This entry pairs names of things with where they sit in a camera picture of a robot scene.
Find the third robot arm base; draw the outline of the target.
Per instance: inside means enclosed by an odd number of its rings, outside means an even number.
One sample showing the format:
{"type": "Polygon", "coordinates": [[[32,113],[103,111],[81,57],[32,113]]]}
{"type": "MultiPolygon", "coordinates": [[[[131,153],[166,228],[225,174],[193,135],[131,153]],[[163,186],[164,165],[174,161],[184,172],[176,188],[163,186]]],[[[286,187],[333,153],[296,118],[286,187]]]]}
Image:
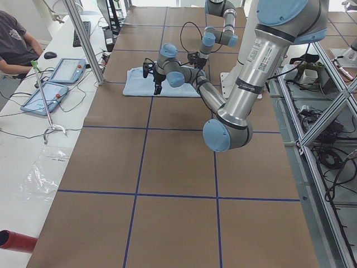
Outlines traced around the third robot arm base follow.
{"type": "Polygon", "coordinates": [[[357,39],[342,54],[341,65],[346,68],[356,68],[356,44],[357,39]]]}

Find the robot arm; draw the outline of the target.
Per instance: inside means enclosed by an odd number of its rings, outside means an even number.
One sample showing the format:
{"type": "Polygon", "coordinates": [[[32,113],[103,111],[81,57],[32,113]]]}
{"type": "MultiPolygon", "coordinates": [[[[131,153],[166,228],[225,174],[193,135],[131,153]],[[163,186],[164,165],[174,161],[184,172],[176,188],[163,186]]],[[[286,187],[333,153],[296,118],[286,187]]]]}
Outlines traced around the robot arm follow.
{"type": "Polygon", "coordinates": [[[205,1],[206,14],[224,19],[223,30],[218,31],[213,26],[207,26],[201,39],[201,46],[197,52],[188,53],[189,64],[202,69],[213,51],[215,44],[233,47],[238,37],[234,33],[237,11],[230,1],[205,1]]]}
{"type": "Polygon", "coordinates": [[[185,67],[177,60],[177,48],[165,44],[155,62],[143,63],[143,76],[153,75],[155,94],[162,82],[173,88],[191,84],[206,106],[215,114],[203,128],[204,141],[211,150],[225,152],[245,146],[253,130],[248,115],[261,94],[265,82],[273,75],[278,63],[291,45],[322,40],[327,32],[328,1],[259,1],[251,6],[258,22],[256,38],[239,72],[228,99],[206,79],[203,67],[214,44],[233,46],[236,10],[229,1],[207,1],[206,13],[224,19],[221,32],[207,27],[200,50],[185,67]]]}

